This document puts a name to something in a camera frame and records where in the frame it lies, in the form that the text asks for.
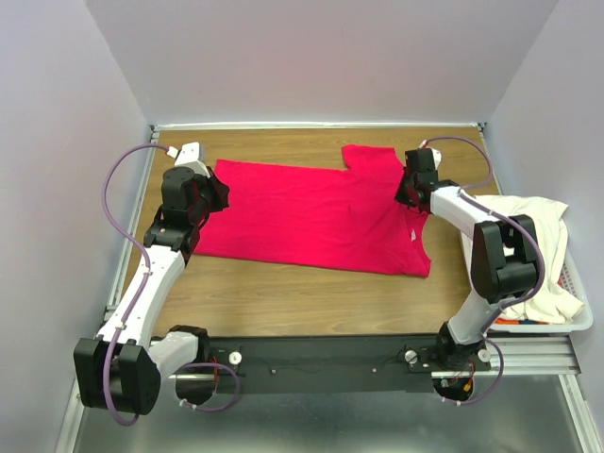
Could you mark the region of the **pink t-shirt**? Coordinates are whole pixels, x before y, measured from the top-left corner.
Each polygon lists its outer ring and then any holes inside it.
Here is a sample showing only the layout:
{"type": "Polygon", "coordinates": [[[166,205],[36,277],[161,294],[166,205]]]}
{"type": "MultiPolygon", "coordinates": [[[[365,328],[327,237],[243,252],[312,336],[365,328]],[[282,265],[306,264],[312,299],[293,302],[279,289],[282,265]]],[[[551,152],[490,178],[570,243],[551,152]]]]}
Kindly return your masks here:
{"type": "Polygon", "coordinates": [[[349,144],[342,157],[342,169],[218,160],[229,206],[210,216],[196,254],[427,277],[427,216],[394,199],[395,150],[349,144]]]}

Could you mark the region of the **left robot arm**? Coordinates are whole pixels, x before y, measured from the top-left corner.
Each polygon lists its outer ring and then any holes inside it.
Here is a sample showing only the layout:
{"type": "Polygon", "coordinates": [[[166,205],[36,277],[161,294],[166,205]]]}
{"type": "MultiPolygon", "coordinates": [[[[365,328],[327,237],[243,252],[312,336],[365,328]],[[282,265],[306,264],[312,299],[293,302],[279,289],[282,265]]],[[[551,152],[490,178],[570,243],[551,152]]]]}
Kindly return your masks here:
{"type": "Polygon", "coordinates": [[[214,212],[228,205],[229,188],[197,161],[164,172],[162,202],[141,242],[141,261],[117,309],[92,339],[74,350],[81,401],[106,409],[122,426],[133,425],[155,406],[161,383],[184,368],[202,371],[210,358],[201,327],[178,325],[157,344],[152,334],[159,312],[185,270],[214,212]]]}

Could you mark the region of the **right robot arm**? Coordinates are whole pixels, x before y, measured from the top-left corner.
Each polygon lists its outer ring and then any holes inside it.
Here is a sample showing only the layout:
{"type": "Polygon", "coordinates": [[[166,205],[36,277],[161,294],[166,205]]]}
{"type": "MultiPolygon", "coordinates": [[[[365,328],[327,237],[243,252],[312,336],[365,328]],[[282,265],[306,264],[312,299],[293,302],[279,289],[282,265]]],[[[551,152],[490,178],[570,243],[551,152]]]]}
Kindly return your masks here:
{"type": "Polygon", "coordinates": [[[532,298],[545,279],[545,261],[534,221],[526,214],[490,210],[438,173],[440,153],[420,147],[405,153],[395,201],[446,220],[472,241],[471,292],[443,323],[429,358],[453,370],[474,358],[484,334],[506,308],[532,298]]]}

